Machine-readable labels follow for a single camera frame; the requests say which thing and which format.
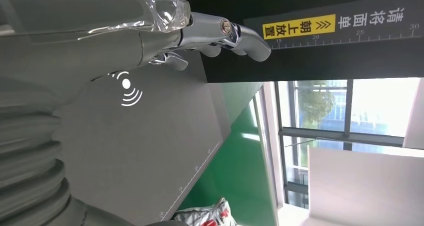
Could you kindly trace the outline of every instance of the printed number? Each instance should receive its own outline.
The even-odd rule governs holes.
[[[417,23],[417,24],[411,24],[410,26],[409,26],[409,29],[410,30],[413,30],[413,29],[418,29],[418,28],[420,28],[420,25]]]

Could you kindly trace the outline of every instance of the gray panel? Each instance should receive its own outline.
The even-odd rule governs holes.
[[[263,82],[221,83],[229,121],[232,124],[249,104]]]
[[[56,113],[73,196],[135,224],[172,216],[223,141],[200,55],[185,58],[182,72],[130,71],[143,90],[132,107],[121,106],[125,90],[106,76]]]
[[[222,137],[227,138],[231,131],[231,124],[224,101],[223,89],[219,83],[211,83],[209,84],[209,88],[213,99],[213,105],[215,106],[216,114],[218,116]]]

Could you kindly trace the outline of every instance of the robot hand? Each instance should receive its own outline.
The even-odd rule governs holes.
[[[240,56],[248,55],[258,62],[265,61],[271,54],[271,48],[255,31],[222,17],[191,13],[190,24],[181,29],[178,45],[156,55],[149,63],[184,70],[188,62],[173,51],[199,50],[208,57],[216,57],[221,48]]]

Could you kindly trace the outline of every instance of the transparent plastic cover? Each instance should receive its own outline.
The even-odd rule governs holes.
[[[0,0],[0,37],[136,29],[169,33],[188,25],[179,0]]]

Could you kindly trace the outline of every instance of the yellow label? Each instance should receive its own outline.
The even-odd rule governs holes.
[[[336,31],[336,15],[268,23],[262,30],[265,40],[332,33]]]

